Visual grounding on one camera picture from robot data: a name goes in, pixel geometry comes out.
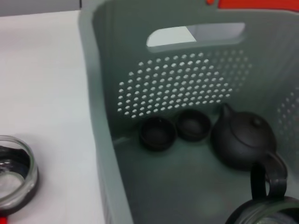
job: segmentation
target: teapot handle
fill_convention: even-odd
[[[255,163],[250,173],[252,199],[284,197],[287,187],[286,173],[286,166],[277,154],[270,153],[267,158]],[[268,195],[265,185],[266,175],[270,186]]]

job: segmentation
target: clay teapot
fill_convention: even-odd
[[[254,162],[271,157],[287,172],[276,154],[276,139],[270,125],[254,113],[236,112],[224,104],[212,129],[211,143],[218,158],[229,167],[250,171]]]

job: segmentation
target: teapot lid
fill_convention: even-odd
[[[270,125],[254,113],[236,113],[230,120],[230,127],[235,137],[250,147],[275,145],[276,141]]]

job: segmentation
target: gray wall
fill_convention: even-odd
[[[80,9],[80,0],[0,0],[0,16]]]

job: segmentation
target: white surface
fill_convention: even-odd
[[[196,42],[187,27],[172,27],[158,29],[149,35],[146,45],[155,47],[161,45]]]
[[[9,224],[102,224],[78,12],[0,18],[0,134],[28,143],[41,186]]]

